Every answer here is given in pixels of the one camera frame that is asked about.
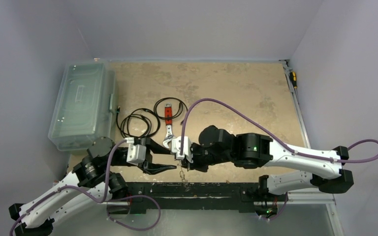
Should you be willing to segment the clear plastic storage box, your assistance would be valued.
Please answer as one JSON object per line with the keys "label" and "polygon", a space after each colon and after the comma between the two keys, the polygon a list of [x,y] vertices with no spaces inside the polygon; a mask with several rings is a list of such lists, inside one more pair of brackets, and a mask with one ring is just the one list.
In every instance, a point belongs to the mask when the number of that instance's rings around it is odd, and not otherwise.
{"label": "clear plastic storage box", "polygon": [[111,138],[117,93],[115,71],[104,61],[67,64],[48,138],[60,151],[86,150]]}

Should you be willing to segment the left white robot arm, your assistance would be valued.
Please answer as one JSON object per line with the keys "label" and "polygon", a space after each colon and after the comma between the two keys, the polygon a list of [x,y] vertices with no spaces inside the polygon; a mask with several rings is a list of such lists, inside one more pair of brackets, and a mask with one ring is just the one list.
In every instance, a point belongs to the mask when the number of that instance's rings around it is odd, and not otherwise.
{"label": "left white robot arm", "polygon": [[137,167],[148,175],[176,169],[174,165],[152,162],[152,153],[170,154],[170,151],[150,138],[125,138],[116,144],[108,137],[100,137],[87,153],[71,172],[40,197],[9,207],[15,221],[9,232],[11,236],[48,236],[54,223],[92,203],[120,201],[130,205],[134,196],[122,175],[110,170],[112,166]]}

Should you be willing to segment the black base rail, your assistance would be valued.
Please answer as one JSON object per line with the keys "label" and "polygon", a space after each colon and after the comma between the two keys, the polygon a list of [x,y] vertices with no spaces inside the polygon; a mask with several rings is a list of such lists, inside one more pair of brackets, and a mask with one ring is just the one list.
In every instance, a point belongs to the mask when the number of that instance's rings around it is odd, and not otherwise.
{"label": "black base rail", "polygon": [[126,196],[119,201],[131,214],[144,214],[149,209],[236,210],[239,213],[274,213],[277,203],[286,195],[268,193],[259,183],[189,183],[185,192],[180,182],[130,182]]}

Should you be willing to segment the red handled adjustable wrench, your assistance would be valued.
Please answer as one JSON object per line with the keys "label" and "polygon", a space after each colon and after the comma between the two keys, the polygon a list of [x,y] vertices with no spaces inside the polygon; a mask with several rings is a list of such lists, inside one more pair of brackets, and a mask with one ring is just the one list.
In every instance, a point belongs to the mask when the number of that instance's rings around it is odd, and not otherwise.
{"label": "red handled adjustable wrench", "polygon": [[169,143],[172,142],[172,140],[175,138],[175,135],[172,131],[172,116],[172,104],[166,103],[164,106],[164,121],[166,127],[166,135],[162,143],[165,148],[169,148]]}

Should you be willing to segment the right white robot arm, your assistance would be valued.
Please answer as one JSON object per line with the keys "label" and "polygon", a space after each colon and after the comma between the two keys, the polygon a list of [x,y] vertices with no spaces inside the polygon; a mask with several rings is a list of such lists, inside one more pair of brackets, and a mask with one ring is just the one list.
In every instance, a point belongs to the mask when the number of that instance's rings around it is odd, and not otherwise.
{"label": "right white robot arm", "polygon": [[318,151],[288,145],[283,147],[269,136],[256,133],[233,135],[210,125],[199,135],[198,143],[185,138],[183,168],[207,172],[210,166],[231,162],[235,167],[290,168],[291,173],[259,177],[257,195],[268,200],[286,192],[317,188],[320,192],[342,194],[354,185],[352,171],[343,168],[348,150]]}

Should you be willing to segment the yellow black screwdriver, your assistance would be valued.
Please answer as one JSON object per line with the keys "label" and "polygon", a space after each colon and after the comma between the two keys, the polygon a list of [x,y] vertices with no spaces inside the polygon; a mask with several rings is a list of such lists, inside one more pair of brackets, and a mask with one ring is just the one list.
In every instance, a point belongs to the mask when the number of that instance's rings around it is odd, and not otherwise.
{"label": "yellow black screwdriver", "polygon": [[294,90],[297,90],[297,77],[296,77],[296,73],[294,71],[290,71],[289,73],[289,80],[292,84],[292,87]]}

